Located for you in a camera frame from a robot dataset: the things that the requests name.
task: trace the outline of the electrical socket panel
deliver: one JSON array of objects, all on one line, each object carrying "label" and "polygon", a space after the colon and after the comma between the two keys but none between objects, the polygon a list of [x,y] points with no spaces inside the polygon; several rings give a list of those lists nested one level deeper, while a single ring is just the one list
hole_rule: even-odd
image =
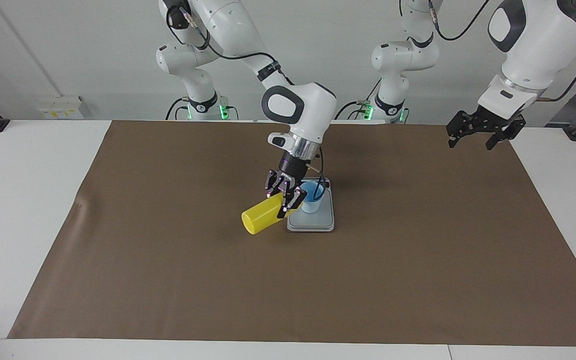
[{"label": "electrical socket panel", "polygon": [[230,120],[231,110],[228,109],[228,98],[226,96],[221,96],[221,104],[219,104],[219,109],[221,110],[221,118],[223,120]]},{"label": "electrical socket panel", "polygon": [[79,96],[41,98],[37,107],[43,119],[82,120],[90,117],[90,112]]}]

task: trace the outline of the power outlet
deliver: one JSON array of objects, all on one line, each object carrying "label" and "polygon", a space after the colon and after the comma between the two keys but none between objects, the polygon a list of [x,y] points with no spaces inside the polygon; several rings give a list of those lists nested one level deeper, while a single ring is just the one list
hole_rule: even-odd
[{"label": "power outlet", "polygon": [[90,112],[79,96],[42,98],[37,110],[43,119],[80,120],[90,117]]}]

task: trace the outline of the white wall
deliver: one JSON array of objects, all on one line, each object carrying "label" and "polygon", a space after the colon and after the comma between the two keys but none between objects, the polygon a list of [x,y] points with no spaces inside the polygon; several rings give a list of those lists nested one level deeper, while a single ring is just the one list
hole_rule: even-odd
[{"label": "white wall", "polygon": [[[242,2],[292,80],[326,85],[340,105],[365,98],[378,79],[370,63],[375,45],[406,39],[396,0]],[[437,39],[442,53],[435,68],[409,73],[410,123],[445,124],[458,110],[475,109],[505,59],[486,31],[500,2],[491,2],[459,41]],[[481,3],[446,1],[439,14],[443,32],[460,32]],[[82,96],[93,118],[162,119],[170,103],[185,95],[181,82],[154,61],[155,50],[174,40],[157,0],[0,0],[0,9],[58,90]],[[36,98],[53,91],[3,25],[0,19],[0,112],[36,118]],[[263,88],[242,63],[220,59],[205,69],[242,118],[263,117]],[[576,60],[546,95],[562,91],[575,73]],[[566,101],[534,105],[525,112],[528,123],[546,124]]]}]

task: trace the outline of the white robotic arm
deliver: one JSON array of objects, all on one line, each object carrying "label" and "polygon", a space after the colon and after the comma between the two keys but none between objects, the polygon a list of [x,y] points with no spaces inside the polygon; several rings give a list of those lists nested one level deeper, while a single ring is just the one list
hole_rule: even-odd
[{"label": "white robotic arm", "polygon": [[504,0],[488,34],[507,58],[479,98],[477,111],[460,111],[446,126],[451,148],[473,133],[493,133],[488,150],[519,134],[526,125],[521,111],[576,57],[576,0]]},{"label": "white robotic arm", "polygon": [[[442,0],[435,0],[435,10],[439,10],[441,4]],[[393,121],[400,118],[409,89],[409,81],[403,73],[432,68],[439,59],[428,2],[407,0],[402,14],[401,28],[408,39],[387,42],[372,51],[372,66],[381,75],[379,90],[370,99],[375,119]]]},{"label": "white robotic arm", "polygon": [[268,173],[265,185],[268,197],[283,194],[278,217],[285,217],[306,197],[301,181],[332,121],[337,106],[335,94],[316,82],[292,84],[279,62],[267,53],[239,0],[160,0],[159,4],[181,43],[192,44],[195,50],[208,48],[218,57],[246,64],[266,88],[262,98],[265,116],[290,126],[288,133],[277,132],[268,137],[268,142],[284,153],[279,169]]},{"label": "white robotic arm", "polygon": [[[204,39],[189,26],[177,10],[188,5],[187,0],[159,0],[159,11],[178,43],[167,43],[158,48],[156,60],[161,70],[180,78],[186,88],[188,114],[193,120],[220,120],[228,115],[227,99],[215,91],[213,78],[198,67],[210,64],[219,57],[203,46]],[[197,26],[206,29],[199,21]]]}]

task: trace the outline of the blue cup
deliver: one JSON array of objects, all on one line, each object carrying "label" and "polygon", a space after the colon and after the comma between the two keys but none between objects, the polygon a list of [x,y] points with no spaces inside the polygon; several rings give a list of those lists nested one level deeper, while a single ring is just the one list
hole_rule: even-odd
[{"label": "blue cup", "polygon": [[306,191],[306,198],[303,199],[301,210],[306,214],[316,213],[322,205],[326,187],[317,181],[307,181],[301,185],[301,189]]}]

